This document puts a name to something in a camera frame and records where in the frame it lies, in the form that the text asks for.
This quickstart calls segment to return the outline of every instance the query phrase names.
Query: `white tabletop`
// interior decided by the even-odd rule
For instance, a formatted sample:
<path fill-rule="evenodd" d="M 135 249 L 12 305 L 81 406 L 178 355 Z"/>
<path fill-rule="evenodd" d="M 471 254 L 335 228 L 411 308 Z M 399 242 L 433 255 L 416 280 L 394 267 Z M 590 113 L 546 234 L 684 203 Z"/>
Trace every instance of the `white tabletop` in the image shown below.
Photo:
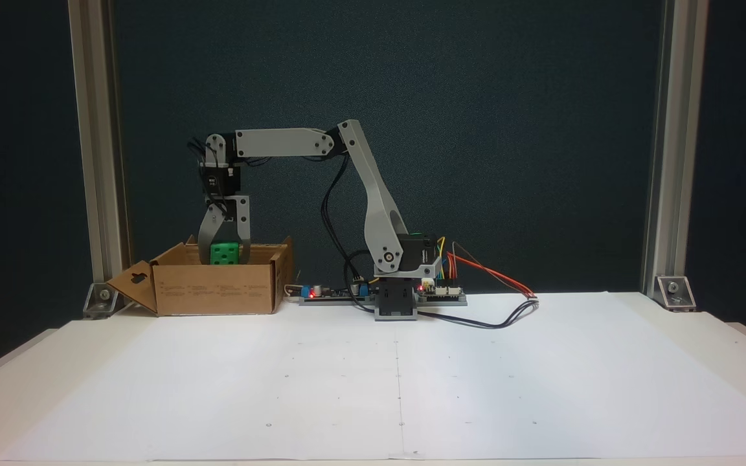
<path fill-rule="evenodd" d="M 669 337 L 675 345 L 678 345 L 678 348 L 695 358 L 714 375 L 722 378 L 746 397 L 746 336 L 743 333 L 720 322 L 708 313 L 673 315 L 641 294 L 614 294 L 614 296 Z M 154 317 L 147 312 L 130 309 L 105 321 L 71 322 L 1 366 L 0 454 L 33 425 L 41 421 L 66 395 L 77 389 L 97 369 L 106 365 L 116 354 L 124 350 L 154 321 Z M 625 464 L 622 460 L 490 460 L 488 462 Z M 746 464 L 746 458 L 645 458 L 645 460 L 630 460 L 628 463 Z"/>

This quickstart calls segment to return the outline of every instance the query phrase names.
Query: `black cable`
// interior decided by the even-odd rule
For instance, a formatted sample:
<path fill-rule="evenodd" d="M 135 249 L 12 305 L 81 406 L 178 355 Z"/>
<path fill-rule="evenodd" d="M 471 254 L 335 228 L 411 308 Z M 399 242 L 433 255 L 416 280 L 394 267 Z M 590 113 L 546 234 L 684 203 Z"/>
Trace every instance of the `black cable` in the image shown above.
<path fill-rule="evenodd" d="M 264 163 L 269 162 L 270 157 L 255 157 L 255 159 L 247 159 L 246 165 L 248 167 L 260 167 Z"/>
<path fill-rule="evenodd" d="M 439 315 L 439 313 L 426 313 L 424 311 L 418 311 L 421 316 L 429 316 L 429 318 L 438 318 L 451 324 L 460 324 L 468 327 L 486 328 L 486 329 L 499 329 L 506 328 L 518 321 L 522 313 L 527 309 L 537 309 L 539 307 L 539 301 L 536 299 L 526 299 L 522 304 L 516 307 L 512 313 L 506 318 L 506 320 L 500 322 L 500 324 L 489 324 L 488 322 L 480 322 L 478 320 L 471 320 L 470 318 L 461 318 L 461 316 L 452 315 Z"/>
<path fill-rule="evenodd" d="M 353 300 L 353 304 L 355 304 L 356 307 L 358 307 L 362 311 L 365 311 L 366 313 L 373 313 L 374 312 L 373 309 L 370 309 L 369 307 L 364 307 L 359 302 L 359 299 L 356 298 L 356 296 L 353 294 L 353 291 L 350 288 L 350 279 L 349 277 L 347 277 L 347 269 L 353 266 L 353 263 L 352 263 L 353 258 L 356 256 L 361 256 L 362 254 L 369 254 L 369 256 L 372 256 L 369 250 L 358 250 L 358 251 L 353 252 L 349 256 L 347 256 L 347 258 L 344 260 L 344 269 L 343 269 L 343 272 L 341 273 L 341 277 L 344 278 L 344 286 L 347 287 L 347 294 L 350 295 L 350 299 Z"/>
<path fill-rule="evenodd" d="M 322 223 L 324 224 L 324 228 L 326 229 L 326 233 L 328 233 L 328 236 L 330 237 L 332 244 L 338 250 L 338 253 L 341 255 L 341 257 L 344 258 L 344 262 L 349 264 L 350 271 L 353 272 L 353 278 L 358 278 L 361 275 L 359 275 L 359 271 L 355 268 L 353 263 L 350 262 L 349 257 L 347 256 L 347 251 L 345 251 L 344 247 L 341 245 L 341 242 L 338 239 L 338 235 L 335 233 L 335 227 L 333 227 L 332 221 L 330 220 L 330 194 L 332 193 L 332 190 L 335 188 L 335 185 L 338 184 L 338 181 L 341 180 L 341 177 L 344 175 L 344 172 L 347 169 L 347 163 L 349 162 L 350 162 L 350 156 L 349 154 L 345 154 L 344 161 L 341 162 L 340 169 L 335 174 L 335 177 L 332 179 L 332 183 L 330 184 L 330 187 L 326 190 L 326 193 L 324 194 L 324 198 L 322 199 L 321 215 L 322 215 Z"/>

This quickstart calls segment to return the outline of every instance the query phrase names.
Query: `dark gray wall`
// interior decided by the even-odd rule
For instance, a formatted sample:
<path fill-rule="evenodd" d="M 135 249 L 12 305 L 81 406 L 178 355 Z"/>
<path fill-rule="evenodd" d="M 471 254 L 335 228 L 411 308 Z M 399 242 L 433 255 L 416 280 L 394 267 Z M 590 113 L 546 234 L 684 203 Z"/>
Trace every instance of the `dark gray wall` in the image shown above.
<path fill-rule="evenodd" d="M 699 305 L 746 325 L 746 0 L 710 3 L 686 272 Z"/>
<path fill-rule="evenodd" d="M 0 2 L 0 356 L 82 315 L 91 283 L 63 0 Z"/>
<path fill-rule="evenodd" d="M 119 2 L 137 259 L 198 229 L 189 136 L 358 118 L 409 229 L 534 289 L 637 290 L 660 14 L 621 0 Z M 304 282 L 340 280 L 319 217 L 337 169 L 273 160 L 243 177 L 254 239 L 293 236 Z M 365 198 L 348 173 L 332 215 L 356 250 Z"/>

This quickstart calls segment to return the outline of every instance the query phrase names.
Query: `green block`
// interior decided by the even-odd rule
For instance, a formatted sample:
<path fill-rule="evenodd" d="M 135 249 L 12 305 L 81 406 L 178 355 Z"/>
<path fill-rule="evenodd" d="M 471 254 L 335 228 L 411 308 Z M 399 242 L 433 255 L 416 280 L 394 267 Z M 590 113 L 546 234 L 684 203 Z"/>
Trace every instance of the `green block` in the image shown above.
<path fill-rule="evenodd" d="M 238 243 L 215 243 L 209 251 L 211 265 L 236 265 L 240 255 Z"/>

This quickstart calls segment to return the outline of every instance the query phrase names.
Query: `red wire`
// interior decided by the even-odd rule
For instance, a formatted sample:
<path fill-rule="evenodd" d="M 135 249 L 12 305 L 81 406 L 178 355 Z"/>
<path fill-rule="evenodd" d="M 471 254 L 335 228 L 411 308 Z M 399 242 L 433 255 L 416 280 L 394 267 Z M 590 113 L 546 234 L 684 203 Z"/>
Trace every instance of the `red wire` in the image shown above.
<path fill-rule="evenodd" d="M 489 272 L 489 274 L 494 275 L 495 277 L 502 278 L 503 280 L 506 280 L 508 283 L 511 283 L 516 288 L 520 289 L 521 292 L 527 296 L 534 296 L 534 292 L 531 291 L 531 289 L 527 286 L 525 286 L 523 283 L 518 282 L 514 278 L 506 277 L 506 275 L 501 274 L 500 272 L 493 271 L 492 269 L 487 268 L 484 265 L 479 265 L 479 263 L 470 262 L 470 260 L 464 259 L 462 257 L 456 256 L 456 254 L 447 254 L 447 260 L 448 262 L 451 262 L 452 260 L 459 259 L 462 260 L 462 262 L 467 263 L 467 265 L 471 265 L 471 267 L 482 269 L 483 271 Z"/>

